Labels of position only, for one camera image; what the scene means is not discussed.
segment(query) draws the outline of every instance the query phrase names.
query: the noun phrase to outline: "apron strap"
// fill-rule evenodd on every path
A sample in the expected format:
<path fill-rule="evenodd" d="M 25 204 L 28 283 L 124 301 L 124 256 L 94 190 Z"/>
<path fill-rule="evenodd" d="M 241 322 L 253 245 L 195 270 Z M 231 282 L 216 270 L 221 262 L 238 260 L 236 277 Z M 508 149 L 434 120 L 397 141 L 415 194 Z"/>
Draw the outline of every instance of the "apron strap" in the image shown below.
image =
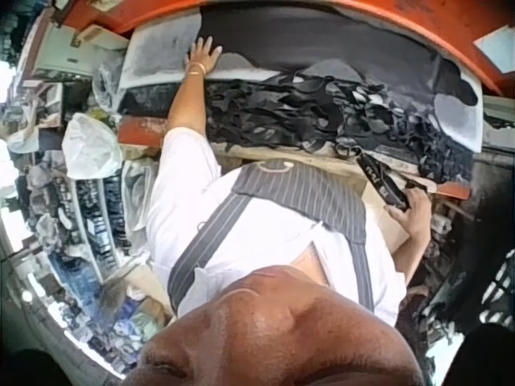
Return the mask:
<path fill-rule="evenodd" d="M 168 277 L 167 288 L 171 308 L 175 314 L 195 280 L 195 268 L 206 266 L 222 241 L 231 232 L 251 198 L 230 192 L 180 255 Z"/>
<path fill-rule="evenodd" d="M 195 280 L 195 268 L 206 266 L 251 199 L 252 197 L 248 195 L 230 192 L 175 263 L 168 278 L 167 288 L 171 308 L 175 314 Z M 373 312 L 372 282 L 365 244 L 351 241 L 348 244 L 356 273 L 359 303 Z"/>

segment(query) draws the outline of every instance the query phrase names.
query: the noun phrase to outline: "hand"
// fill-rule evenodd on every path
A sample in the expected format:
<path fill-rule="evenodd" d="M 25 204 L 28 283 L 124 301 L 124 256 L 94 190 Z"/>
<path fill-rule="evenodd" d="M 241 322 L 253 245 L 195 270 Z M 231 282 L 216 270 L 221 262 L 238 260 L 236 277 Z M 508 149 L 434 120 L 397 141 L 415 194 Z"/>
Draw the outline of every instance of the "hand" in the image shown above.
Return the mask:
<path fill-rule="evenodd" d="M 412 239 L 429 244 L 431 240 L 431 201 L 426 192 L 417 187 L 405 189 L 404 193 L 410 203 L 407 211 L 401 211 L 390 205 L 386 205 L 385 210 Z"/>
<path fill-rule="evenodd" d="M 215 64 L 222 53 L 222 47 L 218 46 L 211 53 L 212 37 L 209 36 L 204 44 L 204 39 L 199 38 L 192 44 L 189 56 L 186 57 L 186 71 L 190 72 L 193 68 L 202 71 L 206 76 L 213 70 Z"/>

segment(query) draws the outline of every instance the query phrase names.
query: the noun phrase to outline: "white shirt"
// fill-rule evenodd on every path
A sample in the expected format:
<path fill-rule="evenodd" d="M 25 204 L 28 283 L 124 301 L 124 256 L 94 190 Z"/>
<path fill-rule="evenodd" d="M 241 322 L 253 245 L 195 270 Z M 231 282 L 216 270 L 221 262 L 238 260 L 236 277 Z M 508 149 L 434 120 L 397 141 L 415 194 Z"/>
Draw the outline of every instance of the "white shirt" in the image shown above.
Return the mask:
<path fill-rule="evenodd" d="M 165 137 L 147 225 L 154 272 L 165 289 L 171 268 L 227 197 L 240 171 L 220 176 L 208 141 L 193 130 L 177 128 Z M 367 208 L 366 213 L 365 250 L 375 314 L 393 326 L 406 296 L 404 275 L 395 272 L 372 211 Z M 206 267 L 195 270 L 178 316 L 208 302 L 255 269 L 293 263 L 311 242 L 331 288 L 358 302 L 352 255 L 342 234 L 272 201 L 253 198 Z"/>

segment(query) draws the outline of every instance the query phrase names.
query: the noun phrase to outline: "pinstripe fabric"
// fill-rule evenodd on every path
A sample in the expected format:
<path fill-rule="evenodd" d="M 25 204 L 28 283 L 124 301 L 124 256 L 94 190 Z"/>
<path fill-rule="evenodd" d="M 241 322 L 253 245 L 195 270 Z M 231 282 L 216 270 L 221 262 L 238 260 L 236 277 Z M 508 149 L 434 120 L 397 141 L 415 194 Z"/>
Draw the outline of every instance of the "pinstripe fabric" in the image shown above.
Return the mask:
<path fill-rule="evenodd" d="M 194 281 L 195 267 L 205 267 L 251 197 L 274 201 L 342 233 L 352 254 L 359 302 L 373 312 L 363 202 L 329 173 L 285 159 L 271 159 L 242 167 L 233 191 L 209 217 L 170 273 L 168 294 L 175 312 Z"/>

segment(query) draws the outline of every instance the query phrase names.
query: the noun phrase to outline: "black cloth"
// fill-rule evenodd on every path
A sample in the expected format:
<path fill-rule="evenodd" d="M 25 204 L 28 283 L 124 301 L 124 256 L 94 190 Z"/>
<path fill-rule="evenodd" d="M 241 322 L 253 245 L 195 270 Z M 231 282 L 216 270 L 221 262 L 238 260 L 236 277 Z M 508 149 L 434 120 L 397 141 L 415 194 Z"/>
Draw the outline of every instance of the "black cloth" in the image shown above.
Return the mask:
<path fill-rule="evenodd" d="M 443 386 L 513 385 L 515 334 L 497 324 L 483 324 L 465 337 Z"/>

